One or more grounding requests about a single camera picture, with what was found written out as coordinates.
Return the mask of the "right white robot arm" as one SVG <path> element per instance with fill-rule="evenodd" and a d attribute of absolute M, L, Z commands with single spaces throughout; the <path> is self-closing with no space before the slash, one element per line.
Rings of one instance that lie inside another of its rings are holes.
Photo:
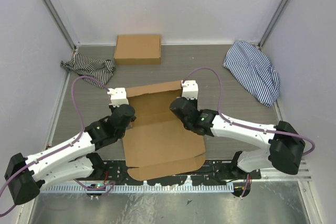
<path fill-rule="evenodd" d="M 171 112 L 186 130 L 198 135 L 228 137 L 258 147 L 255 151 L 238 151 L 230 164 L 232 175 L 245 178 L 257 169 L 275 168 L 296 175 L 304 153 L 305 142 L 291 124 L 256 124 L 209 109 L 198 110 L 196 102 L 180 97 L 170 105 Z"/>

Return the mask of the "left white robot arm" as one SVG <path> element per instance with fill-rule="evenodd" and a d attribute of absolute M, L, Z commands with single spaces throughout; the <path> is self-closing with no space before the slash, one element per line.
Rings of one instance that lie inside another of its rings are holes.
<path fill-rule="evenodd" d="M 106 168 L 96 151 L 123 138 L 129 124 L 136 119 L 134 108 L 128 104 L 111 112 L 54 147 L 26 157 L 22 153 L 13 155 L 4 177 L 14 205 L 25 204 L 42 190 L 67 180 L 102 179 Z"/>

